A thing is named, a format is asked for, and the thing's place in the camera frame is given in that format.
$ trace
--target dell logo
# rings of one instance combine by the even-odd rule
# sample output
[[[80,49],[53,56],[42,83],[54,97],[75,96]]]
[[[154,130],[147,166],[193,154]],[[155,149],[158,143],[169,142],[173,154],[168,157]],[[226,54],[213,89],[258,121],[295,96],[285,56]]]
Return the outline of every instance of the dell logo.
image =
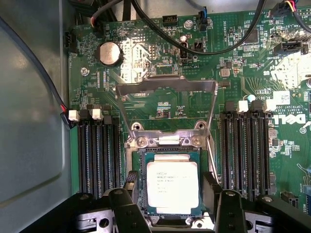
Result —
[[[285,125],[285,124],[306,124],[306,115],[305,114],[298,114],[298,115],[274,115],[273,116],[274,119],[274,124],[278,125],[280,123],[281,120],[281,124]]]

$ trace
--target green circuit board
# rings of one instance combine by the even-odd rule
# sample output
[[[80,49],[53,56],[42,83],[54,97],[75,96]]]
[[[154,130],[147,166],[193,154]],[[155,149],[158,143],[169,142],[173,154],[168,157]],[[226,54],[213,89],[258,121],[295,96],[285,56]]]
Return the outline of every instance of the green circuit board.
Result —
[[[311,25],[311,7],[300,8],[303,19]],[[204,51],[217,51],[240,40],[249,27],[254,12],[211,14],[206,32],[197,30],[197,16],[178,17],[178,26],[163,27],[162,19],[154,19],[165,32],[176,40],[186,36],[189,47],[202,43]],[[184,23],[193,22],[191,29]],[[276,177],[276,194],[292,192],[299,197],[299,208],[307,211],[303,186],[311,184],[311,120],[309,105],[311,88],[306,80],[311,77],[311,53],[274,54],[273,48],[303,31],[292,16],[270,18],[262,14],[251,37],[234,51],[215,56],[188,55],[186,62],[179,59],[179,50],[157,36],[141,20],[114,22],[105,25],[104,37],[98,38],[90,25],[73,28],[78,52],[69,54],[69,100],[71,109],[86,109],[88,105],[111,105],[111,114],[120,117],[115,99],[118,83],[139,83],[143,77],[158,74],[178,74],[188,80],[216,80],[219,82],[213,113],[211,133],[216,145],[216,162],[221,170],[220,113],[226,101],[236,104],[254,95],[258,100],[274,99],[277,109],[269,123],[277,135],[269,139],[270,172]],[[103,66],[95,57],[97,47],[107,41],[122,49],[123,62],[115,67]],[[87,76],[81,68],[89,69]],[[211,96],[204,92],[175,92],[161,88],[154,93],[137,93],[124,98],[131,122],[138,121],[145,130],[174,132],[192,129],[196,121],[206,119]],[[73,183],[77,175],[77,131],[73,130]],[[121,120],[121,144],[128,132]],[[125,179],[125,158],[121,147],[121,172]]]

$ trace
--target screw hole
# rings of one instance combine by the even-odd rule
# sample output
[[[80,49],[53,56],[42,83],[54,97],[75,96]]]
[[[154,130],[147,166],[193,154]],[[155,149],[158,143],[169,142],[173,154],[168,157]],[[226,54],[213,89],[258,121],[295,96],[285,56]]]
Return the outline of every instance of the screw hole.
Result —
[[[249,231],[249,230],[253,229],[253,224],[247,220],[246,221],[246,227],[247,227],[247,230]]]
[[[103,218],[100,222],[99,222],[99,226],[101,228],[106,228],[109,225],[109,219],[108,218]]]

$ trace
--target metal socket load plate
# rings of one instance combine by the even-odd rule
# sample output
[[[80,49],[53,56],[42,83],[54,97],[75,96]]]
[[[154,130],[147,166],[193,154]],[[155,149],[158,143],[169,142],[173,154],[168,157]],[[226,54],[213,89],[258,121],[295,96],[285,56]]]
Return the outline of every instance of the metal socket load plate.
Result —
[[[131,125],[124,104],[121,100],[122,97],[129,94],[156,91],[161,87],[170,87],[177,92],[204,91],[211,93],[211,108],[208,112],[207,118],[198,121],[193,129],[180,129],[170,133],[164,133],[161,130],[144,130],[139,122],[135,122]],[[132,152],[137,151],[140,148],[156,148],[159,146],[172,145],[180,147],[200,147],[203,150],[208,150],[210,159],[213,158],[213,140],[210,135],[210,124],[216,102],[217,91],[218,83],[215,80],[189,81],[184,76],[174,74],[145,77],[142,82],[138,84],[117,85],[117,102],[120,113],[129,132],[129,138],[125,143],[127,171],[132,170]]]

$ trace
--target black cable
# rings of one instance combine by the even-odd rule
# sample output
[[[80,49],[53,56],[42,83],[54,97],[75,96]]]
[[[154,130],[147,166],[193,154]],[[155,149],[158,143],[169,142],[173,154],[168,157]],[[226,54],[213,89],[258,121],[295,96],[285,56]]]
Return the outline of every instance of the black cable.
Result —
[[[65,106],[62,98],[58,94],[52,79],[50,78],[49,74],[47,73],[39,59],[36,57],[36,55],[19,37],[19,35],[3,20],[2,17],[0,17],[0,27],[2,27],[4,31],[11,37],[11,39],[24,51],[24,53],[28,56],[29,60],[31,60],[34,66],[38,69],[47,87],[53,93],[57,103],[62,107],[63,112],[67,110],[68,108]]]
[[[100,16],[103,12],[105,12],[106,10],[110,9],[111,7],[113,7],[114,5],[118,4],[119,2],[121,2],[123,0],[112,0],[109,3],[107,3],[106,5],[100,7],[92,16],[91,19],[93,19],[93,23],[95,23],[96,19],[98,18],[98,16]]]
[[[203,6],[195,3],[194,1],[192,0],[186,0],[187,3],[189,3],[189,5],[191,5],[194,9],[197,9],[198,11],[203,11],[205,10]]]
[[[139,15],[139,17],[150,27],[150,29],[152,31],[154,31],[156,34],[158,34],[161,38],[163,38],[164,40],[166,40],[167,42],[169,42],[170,44],[174,45],[175,47],[190,53],[190,54],[194,54],[194,55],[217,55],[217,54],[222,54],[222,53],[226,53],[229,52],[231,50],[236,49],[237,47],[239,47],[241,44],[243,44],[248,37],[251,35],[252,31],[256,28],[256,25],[258,24],[262,11],[264,9],[264,6],[266,4],[267,0],[259,0],[258,2],[258,6],[257,9],[255,11],[255,15],[253,18],[253,21],[250,25],[250,27],[248,28],[247,32],[245,33],[245,35],[242,37],[242,39],[236,43],[235,45],[225,49],[225,50],[221,50],[221,51],[216,51],[216,52],[198,52],[195,50],[191,50],[189,48],[186,48],[182,45],[180,45],[177,41],[175,41],[174,39],[172,39],[170,36],[168,36],[160,27],[158,27],[145,13],[144,11],[141,9],[141,7],[139,6],[139,4],[137,3],[137,0],[132,0],[132,5],[135,9],[135,11],[137,12],[137,14]]]
[[[306,32],[309,32],[311,33],[311,28],[308,27],[305,22],[302,20],[302,18],[300,17],[298,11],[294,11],[293,12],[293,15],[297,21],[297,23],[306,31]]]
[[[122,21],[131,20],[131,0],[123,0],[123,14],[122,14]]]

